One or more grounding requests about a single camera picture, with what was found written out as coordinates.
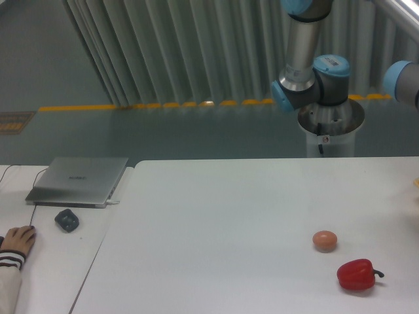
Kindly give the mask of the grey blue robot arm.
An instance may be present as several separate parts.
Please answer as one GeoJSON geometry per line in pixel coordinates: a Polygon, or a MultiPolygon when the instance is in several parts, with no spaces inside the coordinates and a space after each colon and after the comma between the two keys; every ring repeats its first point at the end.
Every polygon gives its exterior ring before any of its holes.
{"type": "MultiPolygon", "coordinates": [[[[418,1],[372,1],[418,43],[418,1]]],[[[348,98],[347,61],[329,64],[327,55],[314,58],[322,21],[333,1],[280,1],[291,18],[285,67],[272,82],[272,96],[283,111],[311,103],[333,106],[348,98]]],[[[383,87],[396,101],[418,110],[418,63],[397,61],[386,71],[383,87]]]]}

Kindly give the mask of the white striped sleeve forearm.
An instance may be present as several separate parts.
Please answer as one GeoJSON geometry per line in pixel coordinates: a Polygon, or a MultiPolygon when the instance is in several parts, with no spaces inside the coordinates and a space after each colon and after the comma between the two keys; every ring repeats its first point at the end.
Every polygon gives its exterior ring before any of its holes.
{"type": "Polygon", "coordinates": [[[1,313],[14,313],[22,283],[26,256],[18,251],[1,251],[1,313]]]}

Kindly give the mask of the person's hand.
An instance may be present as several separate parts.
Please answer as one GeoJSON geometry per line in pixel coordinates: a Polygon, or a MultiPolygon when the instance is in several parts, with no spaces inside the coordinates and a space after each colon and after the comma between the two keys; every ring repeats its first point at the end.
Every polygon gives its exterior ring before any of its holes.
{"type": "Polygon", "coordinates": [[[1,244],[1,251],[13,251],[28,256],[36,240],[36,228],[23,226],[11,228],[1,244]]]}

